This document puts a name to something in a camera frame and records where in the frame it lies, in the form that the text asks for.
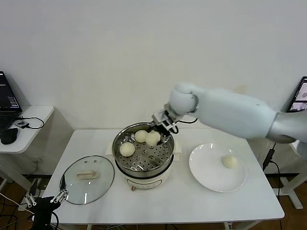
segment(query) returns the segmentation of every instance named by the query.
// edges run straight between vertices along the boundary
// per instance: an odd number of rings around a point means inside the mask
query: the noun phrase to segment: laptop
[[[22,112],[5,75],[0,71],[0,135]]]

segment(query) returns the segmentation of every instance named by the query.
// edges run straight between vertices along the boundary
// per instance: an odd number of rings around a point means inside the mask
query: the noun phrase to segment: cable
[[[40,128],[42,128],[42,127],[45,126],[44,121],[43,121],[42,119],[39,119],[39,118],[36,117],[36,116],[33,116],[33,117],[22,117],[22,116],[21,116],[21,117],[15,118],[15,120],[26,120],[26,119],[37,119],[37,120],[40,120],[40,121],[43,123],[43,125],[42,125],[41,127],[30,127],[29,124],[27,124],[27,125],[25,125],[25,126],[22,126],[21,128],[40,129]]]
[[[58,226],[59,226],[59,217],[57,216],[57,214],[55,213],[55,212],[52,212],[52,214],[56,217],[56,219],[57,219],[57,224],[56,224],[56,226],[55,226],[55,228],[54,228],[54,230],[57,230],[58,229]]]
[[[33,172],[31,172],[30,174],[28,174],[27,176],[25,176],[25,178],[29,177],[30,175],[34,174],[37,171],[37,169],[38,169],[38,161],[36,161],[35,163],[36,163],[35,170]]]
[[[4,204],[4,203],[1,203],[0,202],[0,205],[5,205],[5,206],[8,206],[8,207],[15,207],[17,205],[7,205],[7,204]]]
[[[13,203],[15,203],[17,206],[21,207],[22,209],[24,209],[25,211],[30,212],[31,214],[34,214],[33,212],[29,211],[28,209],[25,209],[24,207],[22,207],[21,205],[19,205],[18,203],[16,203],[15,201],[9,199],[8,197],[6,197],[5,195],[3,195],[2,193],[0,193],[1,196],[3,196],[4,198],[7,198],[8,200],[12,201]]]
[[[26,194],[26,192],[25,192],[25,193],[23,194],[23,196],[19,199],[18,203],[20,203],[20,202],[23,200],[25,194]],[[14,213],[15,213],[17,207],[18,207],[18,205],[15,206],[12,215],[14,215]]]
[[[177,127],[177,126],[175,126],[175,128],[176,128],[176,132],[174,131],[174,129],[173,129],[173,128],[171,128],[170,130],[172,130],[172,133],[174,133],[174,134],[178,134],[178,133],[179,133],[179,129],[178,129],[178,127]]]
[[[177,122],[181,122],[181,123],[184,123],[184,124],[193,124],[195,122],[197,122],[198,118],[196,118],[194,121],[177,121]]]
[[[275,153],[275,150],[274,150],[275,145],[276,145],[276,142],[275,142],[273,148],[271,148],[271,149],[269,150],[267,156],[266,156],[265,159],[264,159],[264,162],[263,162],[263,164],[262,164],[262,170],[263,170],[263,171],[264,171],[265,168],[269,165],[270,161],[271,161],[272,158],[273,158],[273,154]]]
[[[3,226],[2,228],[0,228],[0,230],[5,229],[7,226],[10,226],[10,225],[13,224],[13,223],[17,223],[17,222],[19,222],[19,221],[21,221],[21,220],[23,220],[23,219],[26,219],[26,218],[28,218],[28,217],[31,217],[31,216],[33,216],[33,215],[29,215],[29,216],[26,216],[26,217],[24,217],[24,218],[21,218],[21,219],[19,219],[19,220],[17,220],[17,221],[14,221],[14,222],[12,222],[12,223],[9,223],[9,224]]]
[[[277,170],[278,170],[278,195],[277,195],[277,199],[279,201],[279,197],[280,197],[279,196],[280,195],[280,170],[279,170],[278,164],[276,164],[274,161],[270,161],[270,163],[275,164],[276,167],[277,167]],[[279,219],[279,226],[280,226],[280,229],[283,230],[282,220],[281,219]]]
[[[5,208],[5,199],[4,199],[4,197],[2,197],[2,198],[3,198],[3,203],[1,203],[1,204],[3,205],[3,207],[2,207],[2,210],[1,210],[1,213],[0,213],[0,216],[2,215],[4,208]]]
[[[113,229],[113,228],[116,228],[116,227],[119,227],[119,226],[122,226],[122,224],[119,224],[119,225],[115,225],[113,227],[111,227],[112,225],[110,225],[109,227],[107,227],[106,230],[109,230],[109,229]]]
[[[97,226],[94,226],[94,227],[95,227],[96,229],[105,229],[105,230],[106,230],[109,226],[106,227],[106,228],[100,228],[100,227],[97,227]]]
[[[17,220],[17,216],[15,215],[1,215],[0,217],[15,217],[15,220]]]
[[[176,226],[174,224],[171,224],[176,230],[178,230],[178,228],[176,228]]]

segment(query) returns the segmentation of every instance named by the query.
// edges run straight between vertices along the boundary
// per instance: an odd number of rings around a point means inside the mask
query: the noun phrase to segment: steamed bun
[[[151,131],[146,136],[146,144],[149,146],[155,146],[160,141],[161,135],[156,131]]]
[[[146,141],[147,132],[145,130],[139,130],[134,134],[134,137],[137,142],[143,143]]]
[[[238,166],[238,159],[233,155],[226,155],[222,157],[222,163],[229,169],[234,169]]]
[[[134,145],[129,142],[123,143],[119,147],[119,152],[124,157],[132,156],[134,154],[134,151],[135,151]]]

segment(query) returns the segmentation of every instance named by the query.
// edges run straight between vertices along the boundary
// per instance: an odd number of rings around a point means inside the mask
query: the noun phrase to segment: monitor screen
[[[307,110],[307,77],[303,77],[288,108],[289,113]]]
[[[18,110],[20,107],[6,80],[4,73],[0,71],[0,111]]]

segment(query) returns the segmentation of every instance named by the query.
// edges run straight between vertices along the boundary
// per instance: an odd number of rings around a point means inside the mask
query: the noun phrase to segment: robotic arm
[[[302,155],[307,152],[307,111],[276,112],[246,95],[180,83],[171,91],[165,109],[153,114],[153,121],[177,133],[176,122],[184,115],[240,138],[266,137],[278,143],[300,140],[298,150]]]

